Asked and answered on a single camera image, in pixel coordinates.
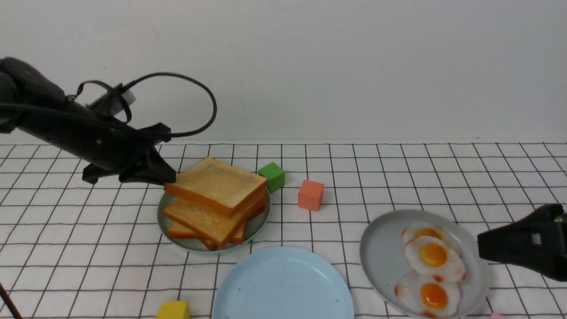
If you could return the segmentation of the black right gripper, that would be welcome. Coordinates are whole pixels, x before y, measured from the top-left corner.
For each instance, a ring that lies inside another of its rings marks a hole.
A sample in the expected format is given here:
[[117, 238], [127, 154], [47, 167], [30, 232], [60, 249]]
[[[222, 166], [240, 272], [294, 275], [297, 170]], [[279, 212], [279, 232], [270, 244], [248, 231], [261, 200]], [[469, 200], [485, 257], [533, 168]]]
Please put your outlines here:
[[478, 235], [481, 259], [567, 280], [567, 222], [561, 204], [545, 204], [517, 222]]

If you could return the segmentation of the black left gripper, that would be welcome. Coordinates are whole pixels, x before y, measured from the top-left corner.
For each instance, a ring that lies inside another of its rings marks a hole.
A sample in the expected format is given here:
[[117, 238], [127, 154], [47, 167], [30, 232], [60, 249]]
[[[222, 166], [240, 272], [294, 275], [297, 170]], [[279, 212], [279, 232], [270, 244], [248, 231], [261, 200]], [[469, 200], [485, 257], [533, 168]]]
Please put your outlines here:
[[170, 167], [155, 146], [170, 137], [155, 136], [156, 133], [170, 133], [170, 127], [157, 124], [134, 129], [121, 124], [128, 130], [108, 127], [120, 124], [115, 117], [102, 117], [79, 104], [63, 104], [56, 110], [88, 117], [97, 122], [92, 125], [83, 121], [55, 118], [53, 145], [87, 162], [82, 180], [96, 184], [99, 179], [118, 175], [121, 183], [148, 183], [165, 185], [176, 182], [177, 172]]

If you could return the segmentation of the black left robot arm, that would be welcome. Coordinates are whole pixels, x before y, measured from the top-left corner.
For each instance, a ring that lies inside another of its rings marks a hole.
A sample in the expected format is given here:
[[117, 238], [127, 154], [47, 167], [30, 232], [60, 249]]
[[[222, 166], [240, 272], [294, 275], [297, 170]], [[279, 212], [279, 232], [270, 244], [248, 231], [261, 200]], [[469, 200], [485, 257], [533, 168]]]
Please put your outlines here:
[[83, 181], [95, 184], [116, 175], [121, 183], [163, 186], [176, 180], [176, 171], [157, 152], [164, 141], [154, 133], [169, 133], [162, 123], [140, 130], [116, 118], [131, 119], [133, 94], [122, 84], [94, 82], [106, 93], [91, 105], [49, 81], [37, 69], [14, 57], [1, 60], [1, 133], [15, 129], [86, 161]]

